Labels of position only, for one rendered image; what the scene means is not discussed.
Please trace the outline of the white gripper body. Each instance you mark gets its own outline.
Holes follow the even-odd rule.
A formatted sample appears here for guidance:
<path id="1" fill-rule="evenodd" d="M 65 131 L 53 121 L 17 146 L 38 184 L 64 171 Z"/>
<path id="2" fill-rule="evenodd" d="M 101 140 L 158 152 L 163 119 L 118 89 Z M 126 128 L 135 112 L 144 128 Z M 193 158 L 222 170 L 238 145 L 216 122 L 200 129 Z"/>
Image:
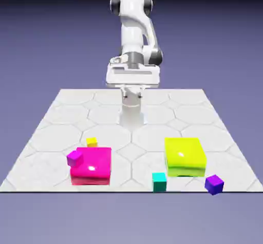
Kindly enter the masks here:
<path id="1" fill-rule="evenodd" d="M 139 68 L 128 68 L 127 63 L 109 63 L 106 73 L 106 84 L 119 87 L 123 85 L 139 85 L 158 87 L 160 83 L 160 67 L 138 64 Z"/>

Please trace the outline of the small magenta cube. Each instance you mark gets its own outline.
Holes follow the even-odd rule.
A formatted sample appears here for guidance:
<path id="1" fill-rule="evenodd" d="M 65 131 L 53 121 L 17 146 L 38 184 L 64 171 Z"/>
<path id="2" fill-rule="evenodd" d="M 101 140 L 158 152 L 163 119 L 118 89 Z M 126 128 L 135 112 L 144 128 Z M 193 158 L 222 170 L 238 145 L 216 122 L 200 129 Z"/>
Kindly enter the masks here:
<path id="1" fill-rule="evenodd" d="M 70 152 L 67 156 L 67 164 L 70 167 L 78 167 L 83 163 L 84 157 L 81 151 L 75 150 Z"/>

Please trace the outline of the small teal cube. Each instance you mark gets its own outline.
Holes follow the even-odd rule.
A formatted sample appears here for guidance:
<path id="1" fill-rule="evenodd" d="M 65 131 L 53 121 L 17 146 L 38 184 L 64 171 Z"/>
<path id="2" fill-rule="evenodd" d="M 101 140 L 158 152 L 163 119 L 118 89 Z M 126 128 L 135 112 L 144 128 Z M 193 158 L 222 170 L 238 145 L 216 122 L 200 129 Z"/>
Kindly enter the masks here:
<path id="1" fill-rule="evenodd" d="M 167 186 L 167 178 L 164 172 L 152 173 L 153 192 L 165 192 Z"/>

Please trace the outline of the small violet cube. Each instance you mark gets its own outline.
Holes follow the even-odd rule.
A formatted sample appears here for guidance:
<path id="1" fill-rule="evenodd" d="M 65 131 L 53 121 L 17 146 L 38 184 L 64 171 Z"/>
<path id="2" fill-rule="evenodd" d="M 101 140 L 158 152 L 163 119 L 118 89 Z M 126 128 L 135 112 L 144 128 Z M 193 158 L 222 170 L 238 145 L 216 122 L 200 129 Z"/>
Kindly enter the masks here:
<path id="1" fill-rule="evenodd" d="M 217 175 L 206 177 L 204 187 L 211 195 L 219 194 L 223 191 L 224 181 Z"/>

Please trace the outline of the large yellow-green box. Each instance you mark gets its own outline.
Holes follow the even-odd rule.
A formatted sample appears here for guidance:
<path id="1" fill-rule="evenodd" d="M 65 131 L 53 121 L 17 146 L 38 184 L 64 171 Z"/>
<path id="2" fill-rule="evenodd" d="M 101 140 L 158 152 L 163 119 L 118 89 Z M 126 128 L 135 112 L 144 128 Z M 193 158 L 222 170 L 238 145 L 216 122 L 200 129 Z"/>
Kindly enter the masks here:
<path id="1" fill-rule="evenodd" d="M 204 177 L 206 155 L 198 138 L 166 137 L 164 149 L 169 177 Z"/>

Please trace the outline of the large pink box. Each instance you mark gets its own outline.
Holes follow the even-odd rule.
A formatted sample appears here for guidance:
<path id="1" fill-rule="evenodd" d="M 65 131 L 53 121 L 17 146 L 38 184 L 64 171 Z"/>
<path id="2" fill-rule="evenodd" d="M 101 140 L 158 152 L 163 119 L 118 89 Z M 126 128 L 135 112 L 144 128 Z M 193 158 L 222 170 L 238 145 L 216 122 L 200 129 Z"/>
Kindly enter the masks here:
<path id="1" fill-rule="evenodd" d="M 83 163 L 70 167 L 73 185 L 109 185 L 111 176 L 110 147 L 78 147 L 83 153 Z"/>

